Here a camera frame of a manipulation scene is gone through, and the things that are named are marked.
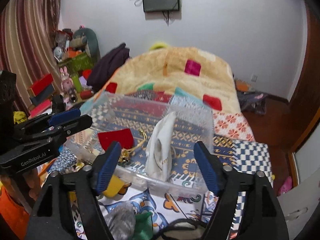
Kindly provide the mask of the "person's left hand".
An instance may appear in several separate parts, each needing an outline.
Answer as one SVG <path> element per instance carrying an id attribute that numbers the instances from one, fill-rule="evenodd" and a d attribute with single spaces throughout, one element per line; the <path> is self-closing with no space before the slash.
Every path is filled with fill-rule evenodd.
<path id="1" fill-rule="evenodd" d="M 38 175 L 37 168 L 34 168 L 33 170 L 30 170 L 23 174 L 23 177 L 25 179 L 25 182 L 29 186 L 29 196 L 33 200 L 37 200 L 40 192 L 41 192 L 41 180 Z M 1 183 L 5 187 L 7 193 L 9 194 L 10 198 L 19 205 L 22 205 L 20 201 L 20 193 L 18 193 L 18 189 L 16 187 L 16 183 L 11 181 L 11 179 L 1 174 Z"/>

